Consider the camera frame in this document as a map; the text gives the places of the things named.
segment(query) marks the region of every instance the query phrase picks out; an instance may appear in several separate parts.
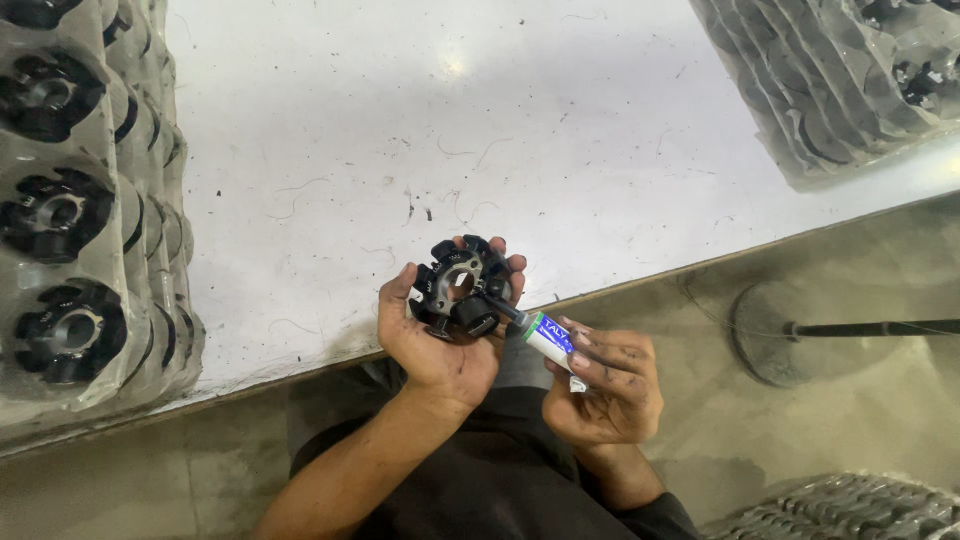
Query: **white workbench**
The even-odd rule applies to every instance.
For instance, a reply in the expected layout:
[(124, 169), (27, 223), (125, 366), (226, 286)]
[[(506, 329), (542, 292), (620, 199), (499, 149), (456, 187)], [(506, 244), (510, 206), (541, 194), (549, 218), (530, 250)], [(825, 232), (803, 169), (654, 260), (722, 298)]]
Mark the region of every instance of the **white workbench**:
[(454, 234), (506, 237), (535, 307), (960, 188), (956, 137), (788, 182), (685, 0), (169, 13), (208, 334), (164, 410), (374, 352), (379, 286)]

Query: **forearm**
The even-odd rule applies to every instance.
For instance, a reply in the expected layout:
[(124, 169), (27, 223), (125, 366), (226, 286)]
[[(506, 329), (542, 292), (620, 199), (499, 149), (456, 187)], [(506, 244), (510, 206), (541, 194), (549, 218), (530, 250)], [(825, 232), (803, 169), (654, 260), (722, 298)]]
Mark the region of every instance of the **forearm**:
[(666, 490), (635, 445), (610, 444), (575, 449), (577, 461), (592, 476), (596, 496), (611, 510), (652, 503)]
[(254, 538), (347, 538), (466, 413), (404, 388), (363, 428), (303, 468), (268, 508)]

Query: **concrete floor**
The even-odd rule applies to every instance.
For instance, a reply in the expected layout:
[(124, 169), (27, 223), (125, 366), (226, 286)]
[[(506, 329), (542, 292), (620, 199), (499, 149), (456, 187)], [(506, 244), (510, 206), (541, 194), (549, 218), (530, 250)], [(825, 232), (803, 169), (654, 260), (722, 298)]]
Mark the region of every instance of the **concrete floor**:
[[(841, 470), (960, 490), (960, 338), (804, 341), (832, 370), (782, 390), (746, 374), (716, 322), (746, 286), (771, 280), (806, 291), (817, 323), (956, 316), (958, 269), (951, 196), (563, 313), (654, 336), (666, 408), (645, 451), (702, 524)], [(270, 391), (0, 463), (0, 538), (242, 538), (286, 480), (285, 407), (285, 391)]]

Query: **dirty hand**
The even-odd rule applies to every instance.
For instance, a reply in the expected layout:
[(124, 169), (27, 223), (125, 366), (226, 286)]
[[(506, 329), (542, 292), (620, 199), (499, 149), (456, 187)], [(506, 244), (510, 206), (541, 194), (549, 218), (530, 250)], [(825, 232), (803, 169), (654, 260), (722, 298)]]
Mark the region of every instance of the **dirty hand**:
[(575, 448), (636, 444), (657, 433), (663, 396), (657, 383), (650, 336), (635, 331), (596, 331), (567, 319), (575, 351), (570, 369), (589, 386), (585, 394), (569, 391), (569, 372), (544, 359), (554, 374), (543, 400), (543, 420)]
[[(467, 245), (461, 236), (455, 236), (453, 241), (460, 248)], [(499, 236), (490, 241), (490, 246), (506, 253), (507, 242)], [(522, 272), (527, 259), (513, 255), (507, 261), (512, 272), (510, 304), (515, 306), (523, 292)], [(427, 333), (426, 325), (407, 317), (407, 296), (416, 278), (417, 265), (408, 262), (396, 278), (380, 288), (377, 338), (383, 350), (406, 370), (404, 392), (462, 420), (483, 402), (493, 384), (500, 366), (502, 338), (462, 337), (447, 342)]]

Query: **center hole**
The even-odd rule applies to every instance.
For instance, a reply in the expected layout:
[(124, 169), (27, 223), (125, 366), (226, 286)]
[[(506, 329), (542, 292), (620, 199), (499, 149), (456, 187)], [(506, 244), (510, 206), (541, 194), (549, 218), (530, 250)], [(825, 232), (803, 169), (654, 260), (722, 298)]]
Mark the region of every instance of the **center hole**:
[(471, 292), (473, 292), (473, 275), (464, 271), (450, 282), (450, 286), (446, 288), (446, 298), (449, 298), (450, 302), (456, 302), (469, 296)]
[(77, 349), (86, 344), (97, 330), (93, 319), (77, 313), (60, 321), (57, 328), (58, 337), (67, 349)]
[(62, 229), (77, 221), (79, 213), (80, 208), (76, 202), (70, 199), (52, 199), (40, 207), (38, 217), (40, 223), (50, 229)]
[(60, 109), (70, 101), (70, 87), (61, 79), (38, 81), (27, 95), (30, 107)]
[(53, 211), (50, 212), (50, 225), (59, 229), (73, 223), (77, 218), (77, 203), (68, 199), (59, 199), (54, 203)]

